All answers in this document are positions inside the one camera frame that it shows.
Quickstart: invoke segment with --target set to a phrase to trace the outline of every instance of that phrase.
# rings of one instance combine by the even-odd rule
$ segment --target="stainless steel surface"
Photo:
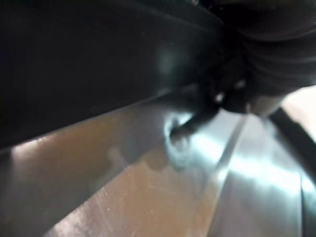
[[[146,166],[174,154],[168,146],[153,149],[46,236],[301,236],[299,167],[253,116],[242,133],[243,123],[235,123],[229,142],[220,143],[220,129],[237,118],[221,112],[193,135],[182,148],[196,162],[182,172]]]
[[[301,236],[301,170],[250,116],[229,164],[208,237]]]
[[[170,141],[201,109],[189,88],[3,153],[0,236],[300,236],[298,166],[257,117]]]

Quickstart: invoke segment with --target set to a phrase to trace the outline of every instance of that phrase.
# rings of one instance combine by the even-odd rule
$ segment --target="metal surface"
[[[221,112],[186,147],[196,158],[206,155],[203,167],[151,170],[146,160],[166,162],[170,155],[166,147],[154,149],[45,236],[301,236],[299,169],[260,120],[247,118],[240,133],[241,121],[218,160],[209,162],[214,144],[199,147],[203,133],[209,135],[204,142],[217,141],[214,128],[227,125],[224,119],[237,118]]]
[[[205,110],[188,87],[2,153],[1,236],[299,237],[300,173],[254,116]]]

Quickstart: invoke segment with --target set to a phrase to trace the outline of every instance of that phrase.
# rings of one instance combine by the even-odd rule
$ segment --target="scratched metal surface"
[[[160,144],[45,236],[301,236],[300,168],[261,120],[221,112],[181,149],[196,158],[181,172]]]
[[[126,168],[142,164],[148,170],[163,170],[167,164],[161,162],[159,154],[163,151],[159,148],[164,146],[168,130],[201,109],[198,91],[189,87],[2,152],[0,236],[42,235]],[[215,120],[224,122],[227,117],[219,114]],[[208,147],[216,144],[217,149],[211,151],[214,160],[219,158],[237,122],[229,121],[224,128],[212,126],[211,130],[220,136],[217,140],[207,138],[204,144],[209,151]],[[146,162],[141,162],[143,157],[147,157]],[[193,197],[202,191],[206,173],[196,170],[199,181],[192,183],[198,184]]]
[[[2,153],[0,236],[299,236],[297,165],[258,118],[169,139],[202,109],[192,87]]]

